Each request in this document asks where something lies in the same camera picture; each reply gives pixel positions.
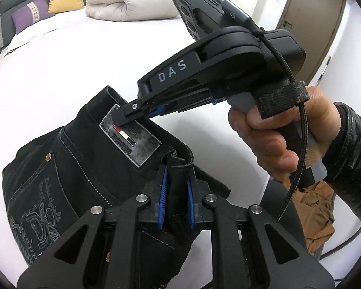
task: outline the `metal screw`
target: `metal screw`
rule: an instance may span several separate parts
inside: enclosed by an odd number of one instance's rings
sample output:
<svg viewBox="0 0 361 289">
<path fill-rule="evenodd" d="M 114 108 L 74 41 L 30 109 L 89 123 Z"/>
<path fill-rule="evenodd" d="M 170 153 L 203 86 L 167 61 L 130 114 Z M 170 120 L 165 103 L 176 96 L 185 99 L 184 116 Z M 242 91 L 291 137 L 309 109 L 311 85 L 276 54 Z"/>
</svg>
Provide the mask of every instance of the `metal screw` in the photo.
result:
<svg viewBox="0 0 361 289">
<path fill-rule="evenodd" d="M 250 208 L 250 211 L 254 214 L 261 214 L 262 213 L 262 207 L 260 205 L 252 205 Z"/>
<path fill-rule="evenodd" d="M 93 208 L 91 208 L 91 213 L 92 214 L 100 214 L 103 211 L 103 208 L 101 206 L 94 206 Z"/>
<path fill-rule="evenodd" d="M 146 195 L 138 195 L 138 196 L 136 196 L 136 200 L 138 202 L 146 202 L 147 199 L 148 199 L 148 196 L 146 196 Z"/>
<path fill-rule="evenodd" d="M 206 201 L 208 202 L 215 202 L 218 198 L 215 194 L 209 193 L 206 197 L 205 197 Z"/>
</svg>

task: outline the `door handle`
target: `door handle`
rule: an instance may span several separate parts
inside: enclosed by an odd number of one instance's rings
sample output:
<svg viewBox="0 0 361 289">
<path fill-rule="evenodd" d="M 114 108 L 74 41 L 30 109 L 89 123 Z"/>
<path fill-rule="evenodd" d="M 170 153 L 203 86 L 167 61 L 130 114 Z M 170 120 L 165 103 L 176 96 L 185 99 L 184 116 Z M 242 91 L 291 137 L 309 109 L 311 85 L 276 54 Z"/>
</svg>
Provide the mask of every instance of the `door handle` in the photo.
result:
<svg viewBox="0 0 361 289">
<path fill-rule="evenodd" d="M 293 27 L 293 24 L 290 24 L 288 21 L 284 21 L 282 26 L 286 27 L 286 25 Z"/>
</svg>

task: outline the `black cable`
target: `black cable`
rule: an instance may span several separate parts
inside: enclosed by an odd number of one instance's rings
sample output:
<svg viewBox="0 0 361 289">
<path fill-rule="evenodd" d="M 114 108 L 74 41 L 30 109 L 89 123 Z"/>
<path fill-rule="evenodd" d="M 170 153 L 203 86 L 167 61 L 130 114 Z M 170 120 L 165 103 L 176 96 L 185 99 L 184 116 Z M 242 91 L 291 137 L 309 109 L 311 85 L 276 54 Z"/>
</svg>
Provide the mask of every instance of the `black cable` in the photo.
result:
<svg viewBox="0 0 361 289">
<path fill-rule="evenodd" d="M 201 289 L 210 289 L 213 287 L 213 281 L 209 282 L 207 285 L 203 286 Z"/>
<path fill-rule="evenodd" d="M 254 31 L 253 34 L 256 35 L 270 50 L 270 52 L 275 56 L 275 58 L 278 60 L 279 64 L 283 68 L 287 78 L 289 79 L 290 83 L 293 83 L 297 81 L 293 75 L 293 72 L 291 71 L 289 65 L 286 63 L 283 56 L 278 52 L 278 50 L 272 45 L 272 43 L 265 37 L 264 30 L 257 30 Z M 296 174 L 294 176 L 293 182 L 291 183 L 291 186 L 289 188 L 289 191 L 285 197 L 285 199 L 282 202 L 281 208 L 278 211 L 278 214 L 276 216 L 276 220 L 279 221 L 283 214 L 285 213 L 288 205 L 291 202 L 291 199 L 293 198 L 293 195 L 295 191 L 297 190 L 298 183 L 301 179 L 302 172 L 305 167 L 305 155 L 306 150 L 308 147 L 308 117 L 306 115 L 306 109 L 304 103 L 298 104 L 298 110 L 299 110 L 299 116 L 301 118 L 301 153 L 299 155 L 298 159 L 298 166 L 296 170 Z"/>
<path fill-rule="evenodd" d="M 327 253 L 324 253 L 323 255 L 321 255 L 320 260 L 323 260 L 323 259 L 327 258 L 328 256 L 331 256 L 332 254 L 334 254 L 334 253 L 338 252 L 339 250 L 345 248 L 349 243 L 351 243 L 355 238 L 357 238 L 360 233 L 361 233 L 361 227 L 348 240 L 344 241 L 343 243 L 341 243 L 340 245 L 338 245 L 334 249 L 328 251 Z"/>
</svg>

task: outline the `pocket embroidery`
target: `pocket embroidery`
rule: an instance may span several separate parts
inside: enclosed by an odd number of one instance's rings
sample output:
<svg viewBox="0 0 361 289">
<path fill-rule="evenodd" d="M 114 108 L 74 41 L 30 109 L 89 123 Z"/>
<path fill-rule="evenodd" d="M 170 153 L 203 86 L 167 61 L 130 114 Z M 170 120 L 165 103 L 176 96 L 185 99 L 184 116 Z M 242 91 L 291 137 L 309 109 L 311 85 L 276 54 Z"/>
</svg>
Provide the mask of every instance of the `pocket embroidery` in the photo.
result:
<svg viewBox="0 0 361 289">
<path fill-rule="evenodd" d="M 54 156 L 8 209 L 8 219 L 28 265 L 78 219 L 60 184 Z"/>
</svg>

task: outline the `grey trigger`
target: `grey trigger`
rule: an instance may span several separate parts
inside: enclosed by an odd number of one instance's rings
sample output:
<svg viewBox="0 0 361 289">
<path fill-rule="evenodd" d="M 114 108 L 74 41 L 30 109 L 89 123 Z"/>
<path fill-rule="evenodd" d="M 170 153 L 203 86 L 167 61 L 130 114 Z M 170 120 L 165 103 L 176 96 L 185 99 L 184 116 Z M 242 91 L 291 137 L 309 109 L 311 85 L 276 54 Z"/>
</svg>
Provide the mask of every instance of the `grey trigger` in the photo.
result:
<svg viewBox="0 0 361 289">
<path fill-rule="evenodd" d="M 177 68 L 178 71 L 182 71 L 182 70 L 186 69 L 187 66 L 184 63 L 183 59 L 178 62 L 178 67 L 179 67 L 179 68 Z M 176 74 L 177 74 L 177 72 L 175 71 L 175 69 L 172 66 L 170 66 L 168 69 L 168 77 L 170 78 L 171 75 L 176 75 Z M 166 73 L 163 73 L 163 72 L 159 73 L 158 77 L 159 77 L 160 82 L 164 82 L 166 80 Z"/>
<path fill-rule="evenodd" d="M 236 110 L 247 114 L 251 108 L 256 104 L 253 95 L 250 92 L 241 92 L 232 95 L 227 99 L 227 102 Z"/>
</svg>

